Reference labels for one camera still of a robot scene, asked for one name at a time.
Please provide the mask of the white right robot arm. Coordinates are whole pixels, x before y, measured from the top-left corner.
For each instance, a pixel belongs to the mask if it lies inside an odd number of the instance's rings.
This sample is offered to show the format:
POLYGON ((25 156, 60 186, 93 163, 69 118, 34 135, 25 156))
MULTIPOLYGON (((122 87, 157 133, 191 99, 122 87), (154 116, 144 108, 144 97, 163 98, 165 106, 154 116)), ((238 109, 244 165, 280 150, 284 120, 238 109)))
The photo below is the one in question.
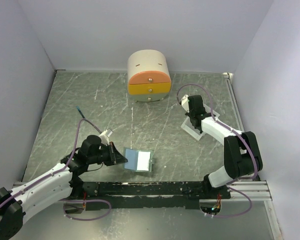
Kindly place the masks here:
POLYGON ((200 95, 186 94, 180 104, 186 115, 182 129, 197 141, 210 135, 223 145, 223 166, 203 179, 202 193, 206 198, 213 199, 221 187, 235 180, 253 179, 258 175, 263 169, 263 161, 253 132, 236 130, 220 121, 200 95))

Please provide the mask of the mint green card holder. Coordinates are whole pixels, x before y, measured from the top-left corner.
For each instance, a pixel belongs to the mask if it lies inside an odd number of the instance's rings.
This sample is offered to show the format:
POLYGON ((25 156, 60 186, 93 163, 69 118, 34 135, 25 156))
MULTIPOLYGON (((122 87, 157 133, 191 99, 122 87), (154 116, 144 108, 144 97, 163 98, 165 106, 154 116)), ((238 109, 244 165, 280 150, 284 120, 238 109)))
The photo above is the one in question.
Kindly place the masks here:
POLYGON ((124 148, 124 157, 127 162, 124 163, 125 170, 133 172, 151 172, 154 164, 152 150, 136 150, 124 148))

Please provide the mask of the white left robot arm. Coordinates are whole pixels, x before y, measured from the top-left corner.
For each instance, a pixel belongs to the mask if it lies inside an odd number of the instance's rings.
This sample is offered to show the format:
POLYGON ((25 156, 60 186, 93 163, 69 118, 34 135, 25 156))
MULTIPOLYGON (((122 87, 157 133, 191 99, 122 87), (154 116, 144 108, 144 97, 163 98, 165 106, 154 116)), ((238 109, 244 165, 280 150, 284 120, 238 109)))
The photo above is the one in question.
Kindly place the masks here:
POLYGON ((67 198, 79 199, 84 192, 80 175, 90 165, 109 167, 127 162, 105 135, 89 135, 48 172, 10 190, 0 188, 0 240, 12 238, 23 224, 50 205, 67 198))

